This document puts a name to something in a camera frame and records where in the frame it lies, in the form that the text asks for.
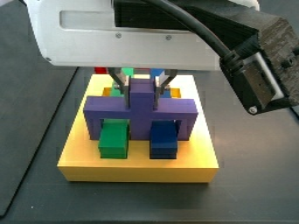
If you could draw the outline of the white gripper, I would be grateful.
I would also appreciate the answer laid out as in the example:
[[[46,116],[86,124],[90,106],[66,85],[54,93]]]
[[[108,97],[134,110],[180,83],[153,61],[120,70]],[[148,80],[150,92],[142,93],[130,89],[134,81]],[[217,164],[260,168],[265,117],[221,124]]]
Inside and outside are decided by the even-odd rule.
[[[41,56],[54,66],[108,67],[129,108],[120,67],[170,68],[153,78],[153,107],[177,70],[217,71],[218,56],[188,31],[114,26],[113,0],[24,0]]]

